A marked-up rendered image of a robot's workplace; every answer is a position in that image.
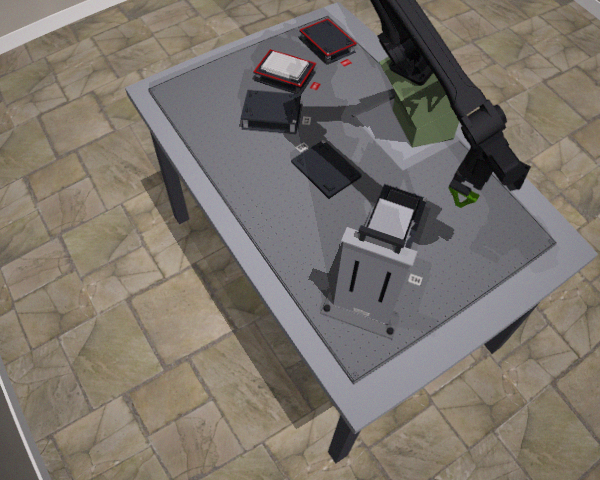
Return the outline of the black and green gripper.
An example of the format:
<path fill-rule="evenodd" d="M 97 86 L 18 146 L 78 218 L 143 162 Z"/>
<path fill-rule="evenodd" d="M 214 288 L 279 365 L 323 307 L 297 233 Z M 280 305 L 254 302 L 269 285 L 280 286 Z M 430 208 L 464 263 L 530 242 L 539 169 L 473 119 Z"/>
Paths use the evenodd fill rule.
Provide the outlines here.
<path fill-rule="evenodd" d="M 487 159 L 477 156 L 473 152 L 472 147 L 470 147 L 470 150 L 468 151 L 466 157 L 460 164 L 459 168 L 457 169 L 456 173 L 454 174 L 454 177 L 449 185 L 449 190 L 454 198 L 455 205 L 460 208 L 462 208 L 468 204 L 475 203 L 480 196 L 479 194 L 471 191 L 471 188 L 462 184 L 462 182 L 467 181 L 467 182 L 473 184 L 474 185 L 473 187 L 478 190 L 482 190 L 482 188 L 485 184 L 484 181 L 473 176 L 472 174 L 473 174 L 473 171 L 477 164 L 477 161 L 478 160 L 486 161 Z M 465 196 L 467 199 L 464 200 L 463 202 L 459 202 L 458 193 Z"/>

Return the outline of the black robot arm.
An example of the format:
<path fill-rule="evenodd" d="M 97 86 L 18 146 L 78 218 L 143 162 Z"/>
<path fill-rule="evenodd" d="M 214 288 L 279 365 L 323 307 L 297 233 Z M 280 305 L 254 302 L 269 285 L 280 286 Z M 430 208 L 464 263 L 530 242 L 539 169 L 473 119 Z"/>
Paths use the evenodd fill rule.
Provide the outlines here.
<path fill-rule="evenodd" d="M 504 137 L 504 111 L 498 104 L 493 106 L 468 78 L 417 1 L 370 1 L 381 21 L 379 42 L 392 57 L 391 71 L 418 85 L 424 85 L 434 73 L 473 152 L 487 159 L 487 163 L 477 161 L 472 175 L 488 182 L 494 172 L 509 191 L 520 190 L 531 166 L 520 162 Z"/>

